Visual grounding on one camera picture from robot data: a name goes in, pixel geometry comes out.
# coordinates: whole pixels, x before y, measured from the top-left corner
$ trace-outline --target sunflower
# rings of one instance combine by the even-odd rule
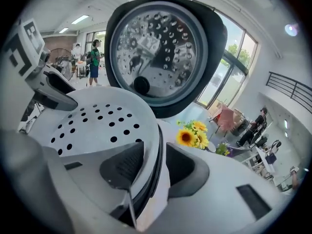
[[[203,131],[198,130],[196,135],[197,135],[197,147],[200,149],[205,149],[209,144],[206,134]]]
[[[195,131],[198,131],[198,130],[207,131],[206,125],[200,121],[193,121],[192,128]]]
[[[183,128],[179,129],[179,132],[176,135],[176,140],[178,144],[193,147],[196,142],[196,136],[192,130]]]

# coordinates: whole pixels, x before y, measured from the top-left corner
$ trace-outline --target person in black outfit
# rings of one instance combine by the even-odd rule
[[[236,142],[236,144],[241,147],[245,144],[246,141],[249,143],[251,142],[252,138],[254,137],[254,134],[257,132],[258,127],[263,124],[267,119],[266,119],[266,114],[268,112],[267,108],[262,108],[261,114],[258,116],[258,118],[251,123],[250,129],[246,131],[246,133],[243,135],[243,137]]]

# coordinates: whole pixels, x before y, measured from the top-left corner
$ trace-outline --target glass window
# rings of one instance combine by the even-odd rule
[[[248,35],[245,34],[242,48],[239,52],[238,59],[245,67],[249,68],[249,63],[251,61],[255,47],[255,41]]]
[[[87,34],[87,39],[86,39],[86,41],[92,41],[92,39],[93,39],[93,33]]]
[[[91,51],[91,48],[92,48],[92,43],[87,43],[86,44],[86,48],[85,48],[85,53],[88,53],[88,52],[90,52]]]
[[[210,82],[208,83],[208,85],[205,87],[200,97],[198,98],[199,103],[205,106],[208,105],[210,100],[215,95],[221,82],[225,78],[225,75],[229,69],[229,66],[230,66],[229,63],[227,63],[225,60],[222,59],[213,77],[211,78]]]
[[[244,73],[235,66],[234,69],[231,71],[229,79],[226,81],[220,94],[216,98],[216,101],[222,102],[225,105],[229,105],[236,95],[237,91],[239,90],[244,79]]]
[[[98,32],[95,32],[95,35],[94,35],[94,40],[98,39],[100,41],[100,46],[98,50],[100,53],[103,53],[103,54],[104,54],[105,33],[106,31],[98,31]]]
[[[221,17],[223,24],[228,30],[228,41],[226,43],[225,49],[236,57],[238,54],[240,41],[243,37],[243,30],[224,15],[218,12],[216,13]]]

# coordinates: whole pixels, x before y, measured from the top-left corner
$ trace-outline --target tree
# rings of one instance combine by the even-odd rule
[[[233,45],[229,45],[228,47],[228,51],[235,56],[237,54],[237,50],[238,50],[238,46],[237,44],[233,44]],[[250,55],[248,53],[248,51],[246,49],[241,49],[239,56],[238,56],[238,60],[243,63],[245,66],[248,66],[249,62],[250,62]],[[229,63],[227,63],[225,60],[221,60],[221,63],[227,67],[229,67]]]

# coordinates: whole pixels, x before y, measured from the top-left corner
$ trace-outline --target fluorescent light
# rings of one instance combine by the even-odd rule
[[[77,23],[79,23],[80,21],[82,21],[82,20],[84,20],[84,19],[86,19],[86,18],[88,18],[88,17],[89,17],[89,16],[83,15],[83,16],[79,17],[78,19],[76,19],[75,21],[73,21],[72,24],[77,24]]]
[[[68,28],[63,28],[60,33],[64,33],[66,30],[68,30]]]

